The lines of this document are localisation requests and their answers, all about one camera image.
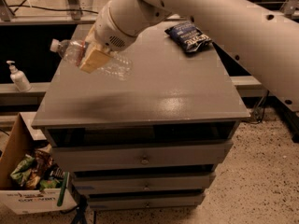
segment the white lotion bottle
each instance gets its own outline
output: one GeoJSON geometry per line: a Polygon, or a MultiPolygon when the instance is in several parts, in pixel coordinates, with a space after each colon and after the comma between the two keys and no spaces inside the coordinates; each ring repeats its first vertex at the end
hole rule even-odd
{"type": "Polygon", "coordinates": [[[31,89],[31,84],[29,80],[27,79],[26,75],[23,73],[23,71],[20,71],[17,69],[15,65],[13,65],[13,61],[7,61],[7,64],[9,64],[9,70],[11,72],[10,78],[13,81],[13,83],[16,85],[18,90],[20,92],[29,91],[31,89]]]}

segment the white box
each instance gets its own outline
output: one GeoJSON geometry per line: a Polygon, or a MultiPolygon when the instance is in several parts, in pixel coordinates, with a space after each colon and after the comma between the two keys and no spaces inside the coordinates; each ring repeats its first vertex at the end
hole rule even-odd
{"type": "Polygon", "coordinates": [[[15,190],[12,188],[10,174],[25,154],[32,152],[35,142],[19,114],[0,158],[0,202],[16,214],[67,210],[77,206],[71,182],[68,182],[65,189],[62,206],[57,206],[60,189],[45,189],[40,192],[39,190],[15,190]]]}

